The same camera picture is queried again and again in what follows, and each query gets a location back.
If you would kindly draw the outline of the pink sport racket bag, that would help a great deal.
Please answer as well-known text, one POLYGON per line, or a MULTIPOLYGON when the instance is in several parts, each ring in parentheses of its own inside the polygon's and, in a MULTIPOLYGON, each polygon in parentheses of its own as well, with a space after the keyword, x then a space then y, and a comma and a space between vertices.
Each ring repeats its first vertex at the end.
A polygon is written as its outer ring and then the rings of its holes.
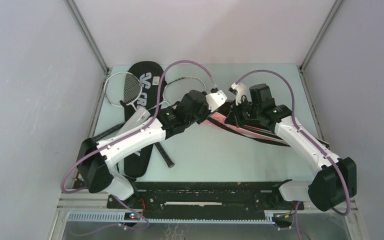
POLYGON ((235 106, 236 104, 233 100, 228 100, 202 123, 259 143, 281 147, 290 146, 257 120, 248 120, 243 125, 240 125, 232 114, 232 108, 235 106))

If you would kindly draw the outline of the white shuttlecock tube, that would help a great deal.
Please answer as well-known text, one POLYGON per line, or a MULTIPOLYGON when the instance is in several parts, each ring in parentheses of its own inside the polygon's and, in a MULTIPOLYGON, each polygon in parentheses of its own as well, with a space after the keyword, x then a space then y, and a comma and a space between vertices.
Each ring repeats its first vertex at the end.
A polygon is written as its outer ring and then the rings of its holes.
POLYGON ((150 112, 146 110, 143 106, 138 106, 134 114, 125 122, 122 128, 116 133, 116 135, 122 135, 139 125, 143 124, 149 117, 150 112))

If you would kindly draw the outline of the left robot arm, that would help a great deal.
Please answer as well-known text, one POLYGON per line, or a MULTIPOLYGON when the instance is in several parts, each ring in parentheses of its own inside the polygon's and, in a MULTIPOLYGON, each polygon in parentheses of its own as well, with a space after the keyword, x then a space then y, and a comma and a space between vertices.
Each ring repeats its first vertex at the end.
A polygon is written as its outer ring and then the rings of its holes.
POLYGON ((106 192, 117 197, 125 208, 136 206, 138 194, 133 183, 112 168, 129 155, 201 123, 216 109, 210 106, 210 99, 209 94, 191 90, 176 107, 161 109, 155 118, 116 136, 113 142, 85 140, 81 147, 84 156, 77 161, 77 169, 86 189, 91 194, 106 192))

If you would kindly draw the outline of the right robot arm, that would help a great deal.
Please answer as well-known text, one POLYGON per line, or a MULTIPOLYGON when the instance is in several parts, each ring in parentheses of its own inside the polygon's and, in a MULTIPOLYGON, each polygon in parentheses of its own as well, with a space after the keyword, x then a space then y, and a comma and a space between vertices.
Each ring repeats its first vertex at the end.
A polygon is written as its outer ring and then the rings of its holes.
POLYGON ((271 194, 271 204, 284 209, 290 202, 312 202, 326 212, 357 194, 357 165, 350 157, 341 158, 312 136, 284 104, 277 105, 265 83, 251 88, 233 83, 235 95, 230 116, 244 127, 258 122, 280 137, 304 160, 312 172, 311 181, 286 180, 271 194))

